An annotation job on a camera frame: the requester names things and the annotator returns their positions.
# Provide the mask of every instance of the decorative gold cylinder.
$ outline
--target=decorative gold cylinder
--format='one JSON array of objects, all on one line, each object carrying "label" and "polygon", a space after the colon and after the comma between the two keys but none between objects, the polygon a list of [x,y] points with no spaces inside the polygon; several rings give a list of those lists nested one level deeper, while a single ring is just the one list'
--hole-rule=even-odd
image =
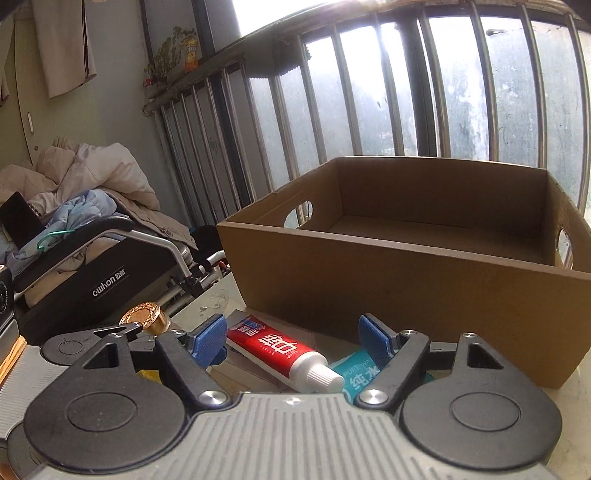
[{"label": "decorative gold cylinder", "polygon": [[119,324],[134,322],[141,323],[144,327],[144,332],[150,335],[164,333],[171,325],[170,317],[160,308],[160,305],[151,301],[133,307],[123,315]]}]

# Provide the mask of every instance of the white comforter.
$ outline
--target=white comforter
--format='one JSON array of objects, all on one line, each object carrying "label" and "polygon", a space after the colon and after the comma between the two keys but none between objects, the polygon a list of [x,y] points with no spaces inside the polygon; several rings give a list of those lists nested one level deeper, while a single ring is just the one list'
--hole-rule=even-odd
[{"label": "white comforter", "polygon": [[133,155],[121,144],[76,150],[50,147],[35,170],[9,165],[0,170],[0,203],[19,191],[41,217],[85,190],[101,189],[139,223],[193,248],[189,229],[160,212],[160,203]]}]

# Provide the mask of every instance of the owhon logo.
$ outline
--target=owhon logo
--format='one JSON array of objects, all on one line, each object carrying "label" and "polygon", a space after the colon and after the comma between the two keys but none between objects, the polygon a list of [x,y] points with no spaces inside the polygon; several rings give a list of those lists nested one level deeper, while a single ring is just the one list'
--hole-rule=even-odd
[{"label": "owhon logo", "polygon": [[113,273],[109,278],[103,280],[100,285],[96,286],[95,289],[92,291],[92,296],[97,298],[103,293],[105,293],[109,288],[115,285],[119,280],[125,277],[125,269],[122,268],[121,270]]}]

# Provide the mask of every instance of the wall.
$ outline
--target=wall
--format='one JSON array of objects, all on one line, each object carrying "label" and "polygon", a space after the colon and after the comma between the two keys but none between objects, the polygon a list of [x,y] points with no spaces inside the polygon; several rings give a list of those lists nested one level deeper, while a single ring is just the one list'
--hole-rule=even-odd
[{"label": "wall", "polygon": [[108,144],[129,148],[148,177],[166,215],[188,224],[186,211],[153,118],[142,114],[142,82],[148,57],[138,0],[86,0],[90,45],[97,75],[92,80]]},{"label": "wall", "polygon": [[92,81],[49,98],[38,45],[33,19],[16,20],[14,52],[18,106],[33,165],[37,165],[40,153],[50,147],[56,137],[69,138],[76,143],[105,145]]},{"label": "wall", "polygon": [[17,74],[14,68],[14,33],[4,68],[10,96],[0,106],[0,168],[8,164],[30,166],[27,139],[18,107]]}]

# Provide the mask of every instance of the box handle hole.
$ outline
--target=box handle hole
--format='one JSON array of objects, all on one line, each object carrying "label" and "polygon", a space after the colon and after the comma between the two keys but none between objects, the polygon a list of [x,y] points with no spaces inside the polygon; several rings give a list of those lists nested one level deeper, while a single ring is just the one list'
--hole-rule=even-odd
[{"label": "box handle hole", "polygon": [[301,205],[295,207],[289,215],[285,218],[283,227],[285,228],[299,228],[312,218],[312,203],[306,200]]},{"label": "box handle hole", "polygon": [[570,243],[570,238],[563,228],[558,232],[556,240],[556,250],[560,256],[560,261],[564,268],[573,268],[573,248]]}]

